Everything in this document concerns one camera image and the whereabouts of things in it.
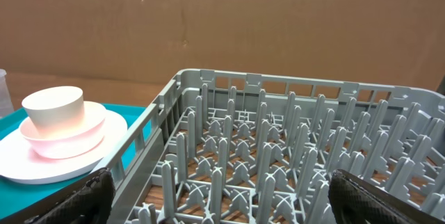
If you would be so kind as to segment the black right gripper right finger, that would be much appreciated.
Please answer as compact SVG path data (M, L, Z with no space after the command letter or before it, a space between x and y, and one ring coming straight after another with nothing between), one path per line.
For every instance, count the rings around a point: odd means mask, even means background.
M338 224L444 223L342 169L332 173L328 198Z

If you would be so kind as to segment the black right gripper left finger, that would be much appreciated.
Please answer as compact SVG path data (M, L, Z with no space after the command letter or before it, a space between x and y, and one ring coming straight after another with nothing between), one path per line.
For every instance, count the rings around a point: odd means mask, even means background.
M113 176L104 167L2 218L1 224L106 223L114 197Z

